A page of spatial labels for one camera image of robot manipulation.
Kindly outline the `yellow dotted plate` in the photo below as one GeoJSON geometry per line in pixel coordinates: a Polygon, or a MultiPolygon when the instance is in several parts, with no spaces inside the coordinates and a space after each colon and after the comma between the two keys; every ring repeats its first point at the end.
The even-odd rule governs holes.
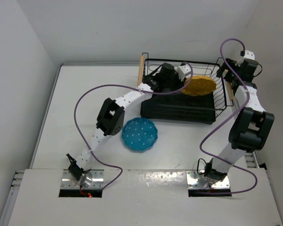
{"type": "Polygon", "coordinates": [[[192,81],[181,92],[191,96],[204,96],[216,90],[216,82],[207,76],[193,76],[192,81]]]}

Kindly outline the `black wire dish rack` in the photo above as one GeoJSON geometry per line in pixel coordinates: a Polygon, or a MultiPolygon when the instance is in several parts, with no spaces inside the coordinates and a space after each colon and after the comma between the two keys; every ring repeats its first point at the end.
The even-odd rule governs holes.
{"type": "Polygon", "coordinates": [[[141,117],[213,124],[229,106],[225,81],[222,77],[217,76],[221,62],[221,58],[218,58],[215,63],[188,62],[193,67],[193,78],[204,76],[212,79],[216,83],[214,91],[202,96],[182,92],[167,96],[153,95],[151,99],[141,103],[141,117]]]}

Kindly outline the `blue dotted plate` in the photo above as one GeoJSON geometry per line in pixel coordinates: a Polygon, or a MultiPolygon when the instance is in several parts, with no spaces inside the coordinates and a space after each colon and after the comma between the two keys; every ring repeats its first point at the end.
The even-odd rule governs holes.
{"type": "Polygon", "coordinates": [[[123,126],[121,138],[130,151],[143,153],[158,140],[158,129],[152,121],[136,117],[123,126]]]}

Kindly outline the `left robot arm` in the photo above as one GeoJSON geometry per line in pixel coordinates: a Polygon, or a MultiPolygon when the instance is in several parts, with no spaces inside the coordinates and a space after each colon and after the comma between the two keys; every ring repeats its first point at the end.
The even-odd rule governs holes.
{"type": "Polygon", "coordinates": [[[124,125],[125,110],[149,100],[155,95],[173,95],[182,91],[193,77],[193,68],[187,62],[179,66],[161,64],[150,74],[144,76],[137,87],[129,87],[130,92],[116,99],[104,100],[96,119],[96,129],[90,141],[84,138],[87,150],[77,158],[67,155],[68,170],[75,181],[81,181],[89,170],[87,167],[94,152],[100,150],[110,138],[117,135],[124,125]]]}

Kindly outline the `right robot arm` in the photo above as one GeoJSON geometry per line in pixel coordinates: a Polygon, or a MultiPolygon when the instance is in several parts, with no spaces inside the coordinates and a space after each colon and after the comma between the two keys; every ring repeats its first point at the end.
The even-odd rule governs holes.
{"type": "Polygon", "coordinates": [[[266,112],[257,96],[253,83],[259,63],[253,59],[239,62],[226,58],[217,76],[230,83],[239,104],[237,118],[229,132],[229,143],[222,152],[205,166],[202,177],[209,185],[223,181],[230,168],[245,154],[261,150],[267,140],[275,117],[266,112]]]}

